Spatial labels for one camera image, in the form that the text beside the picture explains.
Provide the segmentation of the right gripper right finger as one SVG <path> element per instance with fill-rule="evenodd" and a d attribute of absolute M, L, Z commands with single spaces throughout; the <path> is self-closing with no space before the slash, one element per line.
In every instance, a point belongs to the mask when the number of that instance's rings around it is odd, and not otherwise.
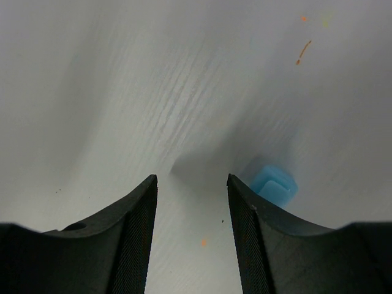
<path fill-rule="evenodd" d="M 390 293 L 391 224 L 338 229 L 296 217 L 235 175 L 228 204 L 244 293 Z"/>

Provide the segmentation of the light blue highlighter cap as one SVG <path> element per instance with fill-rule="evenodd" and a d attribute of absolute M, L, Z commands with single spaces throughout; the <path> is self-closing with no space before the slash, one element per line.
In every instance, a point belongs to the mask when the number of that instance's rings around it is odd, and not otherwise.
<path fill-rule="evenodd" d="M 273 165 L 264 166 L 253 178 L 250 189 L 272 204 L 285 208 L 298 192 L 295 180 Z"/>

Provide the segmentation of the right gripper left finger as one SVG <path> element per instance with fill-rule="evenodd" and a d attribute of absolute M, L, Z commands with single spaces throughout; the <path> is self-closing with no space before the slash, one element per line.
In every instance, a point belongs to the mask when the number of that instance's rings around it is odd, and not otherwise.
<path fill-rule="evenodd" d="M 2 293 L 143 293 L 157 177 L 63 230 L 1 224 Z"/>

